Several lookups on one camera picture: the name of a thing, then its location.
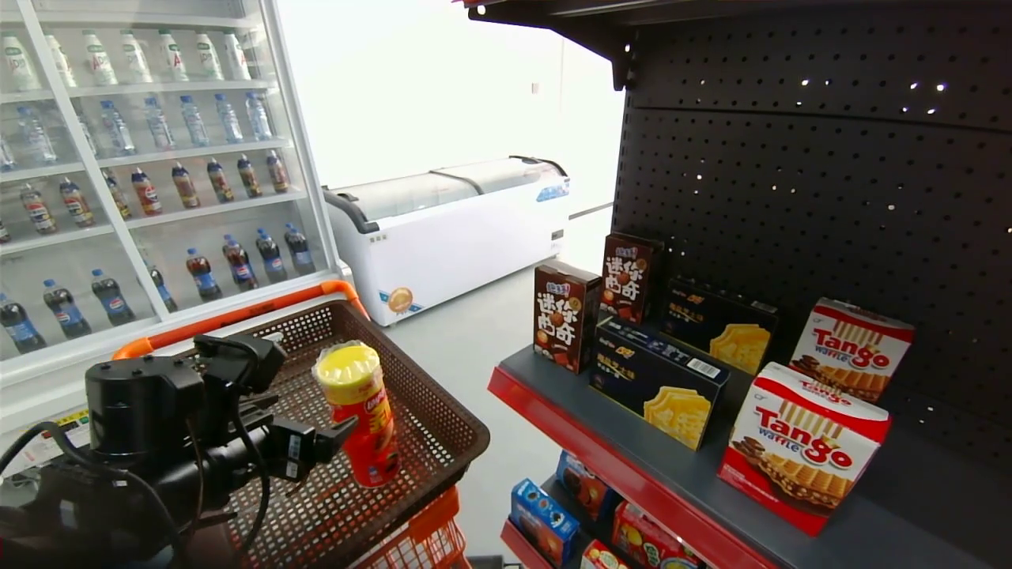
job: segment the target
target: gray floor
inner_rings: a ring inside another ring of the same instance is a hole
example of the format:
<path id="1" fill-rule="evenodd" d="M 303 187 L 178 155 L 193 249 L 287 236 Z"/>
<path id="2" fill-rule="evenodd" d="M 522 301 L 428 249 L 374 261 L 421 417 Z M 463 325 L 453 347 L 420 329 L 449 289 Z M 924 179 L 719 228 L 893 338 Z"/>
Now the gray floor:
<path id="1" fill-rule="evenodd" d="M 570 222 L 560 258 L 600 273 L 610 223 L 610 208 Z M 458 486 L 457 522 L 472 556 L 516 559 L 499 539 L 510 489 L 523 478 L 543 481 L 559 460 L 558 444 L 486 391 L 492 369 L 531 342 L 533 280 L 533 270 L 521 270 L 388 329 L 492 433 L 489 450 Z"/>

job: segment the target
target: white bottle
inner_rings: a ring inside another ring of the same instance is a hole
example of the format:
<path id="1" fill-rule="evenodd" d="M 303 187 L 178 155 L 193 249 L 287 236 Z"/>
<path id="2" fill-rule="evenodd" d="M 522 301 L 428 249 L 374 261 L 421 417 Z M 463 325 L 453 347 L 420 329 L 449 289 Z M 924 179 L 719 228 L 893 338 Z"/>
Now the white bottle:
<path id="1" fill-rule="evenodd" d="M 203 68 L 207 79 L 212 81 L 224 81 L 222 74 L 222 62 L 218 59 L 218 51 L 210 43 L 210 37 L 206 33 L 196 34 L 196 51 L 200 54 L 200 66 Z"/>
<path id="2" fill-rule="evenodd" d="M 112 69 L 109 54 L 105 52 L 105 46 L 102 46 L 95 30 L 85 29 L 81 34 L 84 35 L 84 44 L 88 50 L 88 65 L 95 77 L 95 85 L 118 85 L 119 81 L 116 80 L 116 72 Z"/>
<path id="3" fill-rule="evenodd" d="M 246 67 L 246 52 L 243 51 L 243 45 L 239 43 L 235 29 L 225 32 L 225 57 L 229 61 L 232 78 L 236 81 L 249 81 L 250 70 Z"/>
<path id="4" fill-rule="evenodd" d="M 52 31 L 46 32 L 46 43 L 50 45 L 53 62 L 57 64 L 57 72 L 60 73 L 60 79 L 63 79 L 64 85 L 77 87 L 77 79 L 74 78 L 74 70 L 70 68 L 70 61 L 67 60 L 67 54 L 63 51 L 63 46 L 60 45 L 60 42 L 57 40 L 56 35 L 53 35 Z"/>
<path id="5" fill-rule="evenodd" d="M 18 91 L 34 91 L 43 88 L 38 82 L 38 75 L 35 74 L 35 66 L 28 59 L 16 32 L 3 32 L 3 54 Z"/>
<path id="6" fill-rule="evenodd" d="M 122 44 L 123 54 L 126 55 L 126 65 L 130 67 L 131 77 L 134 83 L 151 83 L 151 68 L 148 67 L 148 58 L 144 56 L 144 50 L 137 37 L 134 37 L 133 29 L 119 30 L 119 43 Z"/>
<path id="7" fill-rule="evenodd" d="M 159 29 L 162 36 L 162 59 L 165 65 L 169 66 L 174 81 L 189 81 L 186 75 L 186 64 L 183 63 L 183 55 L 179 53 L 179 44 L 172 38 L 172 31 L 169 29 Z"/>

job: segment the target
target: refrigerator display case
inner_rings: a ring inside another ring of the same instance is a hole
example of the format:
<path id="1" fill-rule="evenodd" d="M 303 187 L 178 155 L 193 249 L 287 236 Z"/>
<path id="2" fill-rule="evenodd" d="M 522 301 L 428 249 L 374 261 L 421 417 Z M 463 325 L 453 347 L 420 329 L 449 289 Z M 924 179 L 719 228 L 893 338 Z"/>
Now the refrigerator display case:
<path id="1" fill-rule="evenodd" d="M 0 2 L 3 385 L 342 264 L 273 2 L 82 7 Z"/>
<path id="2" fill-rule="evenodd" d="M 570 178 L 535 158 L 324 190 L 342 258 L 383 326 L 557 255 L 569 222 Z"/>

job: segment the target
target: brown cookie box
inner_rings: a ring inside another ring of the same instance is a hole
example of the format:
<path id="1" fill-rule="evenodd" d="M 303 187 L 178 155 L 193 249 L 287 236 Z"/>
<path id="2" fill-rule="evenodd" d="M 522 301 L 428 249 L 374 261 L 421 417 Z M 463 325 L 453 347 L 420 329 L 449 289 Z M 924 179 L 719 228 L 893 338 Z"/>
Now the brown cookie box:
<path id="1" fill-rule="evenodd" d="M 562 261 L 534 267 L 534 351 L 579 374 L 589 363 L 601 277 Z"/>
<path id="2" fill-rule="evenodd" d="M 661 241 L 622 233 L 605 238 L 600 309 L 629 322 L 643 322 L 650 306 L 648 295 L 663 272 L 663 251 Z"/>

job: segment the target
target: black pegboard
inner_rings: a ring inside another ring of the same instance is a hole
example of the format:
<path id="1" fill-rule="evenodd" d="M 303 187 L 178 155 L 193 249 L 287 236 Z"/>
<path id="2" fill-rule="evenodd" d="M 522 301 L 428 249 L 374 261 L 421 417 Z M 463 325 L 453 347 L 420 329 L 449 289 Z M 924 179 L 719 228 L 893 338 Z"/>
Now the black pegboard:
<path id="1" fill-rule="evenodd" d="M 882 405 L 1012 472 L 1010 14 L 849 7 L 644 28 L 612 225 L 667 239 L 680 272 L 781 307 L 785 337 L 820 296 L 916 324 Z"/>

